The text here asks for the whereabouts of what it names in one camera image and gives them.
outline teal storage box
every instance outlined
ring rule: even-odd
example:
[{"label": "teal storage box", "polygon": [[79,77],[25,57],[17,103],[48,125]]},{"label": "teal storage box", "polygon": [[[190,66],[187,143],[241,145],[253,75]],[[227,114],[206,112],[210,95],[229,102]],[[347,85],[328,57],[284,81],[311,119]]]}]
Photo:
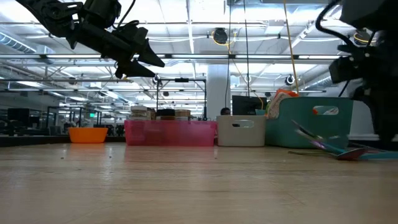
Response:
[{"label": "teal storage box", "polygon": [[[322,108],[338,108],[335,114],[329,114]],[[291,148],[314,148],[305,137],[299,135],[296,121],[303,128],[324,138],[332,138],[327,142],[336,147],[348,145],[351,128],[353,101],[347,98],[332,97],[294,97],[284,99],[279,105],[279,117],[267,119],[266,144]]]}]

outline black monitor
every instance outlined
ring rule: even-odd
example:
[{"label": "black monitor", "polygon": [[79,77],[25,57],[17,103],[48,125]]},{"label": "black monitor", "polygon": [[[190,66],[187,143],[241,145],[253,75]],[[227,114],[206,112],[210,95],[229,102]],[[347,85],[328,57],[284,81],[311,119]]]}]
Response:
[{"label": "black monitor", "polygon": [[[261,98],[264,102],[263,110],[267,106],[267,98]],[[258,97],[251,96],[232,96],[233,115],[256,115],[256,109],[261,110],[261,101]]]}]

